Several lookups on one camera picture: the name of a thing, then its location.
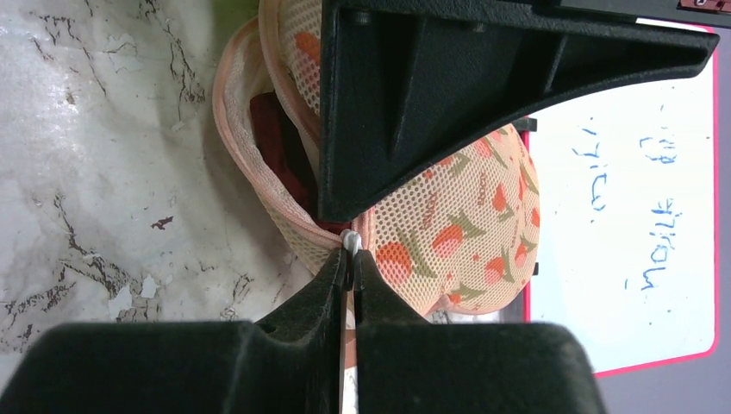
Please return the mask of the dark red bra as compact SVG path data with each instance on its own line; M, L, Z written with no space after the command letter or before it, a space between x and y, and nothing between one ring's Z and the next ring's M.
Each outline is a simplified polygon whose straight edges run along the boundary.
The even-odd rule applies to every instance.
M273 92L250 100L253 136L264 162L284 188L321 229L340 234L350 223L331 223L318 218L318 187L299 132Z

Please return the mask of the floral mesh laundry bag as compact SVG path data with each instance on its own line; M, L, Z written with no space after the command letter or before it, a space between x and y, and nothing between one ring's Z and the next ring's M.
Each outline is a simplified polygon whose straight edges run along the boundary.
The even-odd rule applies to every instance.
M263 1L230 41L216 75L214 114L236 164L311 271L341 234L318 227L264 162L250 100L273 92L319 164L322 5ZM418 313L482 315L530 281L540 238L539 184L522 134L506 125L436 162L351 223L386 283Z

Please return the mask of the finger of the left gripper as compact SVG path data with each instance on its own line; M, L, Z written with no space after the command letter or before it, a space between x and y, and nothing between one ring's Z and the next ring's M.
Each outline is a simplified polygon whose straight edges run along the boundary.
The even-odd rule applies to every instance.
M352 221L537 110L692 78L727 1L326 1L318 213Z

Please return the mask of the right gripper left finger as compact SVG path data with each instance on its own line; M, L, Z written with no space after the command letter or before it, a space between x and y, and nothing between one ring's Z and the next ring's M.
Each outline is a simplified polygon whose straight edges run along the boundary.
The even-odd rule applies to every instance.
M337 413L348 254L258 322L68 323L28 350L4 413Z

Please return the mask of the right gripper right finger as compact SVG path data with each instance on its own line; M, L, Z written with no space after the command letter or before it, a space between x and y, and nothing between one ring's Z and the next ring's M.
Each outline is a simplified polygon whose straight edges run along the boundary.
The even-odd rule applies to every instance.
M362 413L603 413L588 357L550 323L432 324L352 260Z

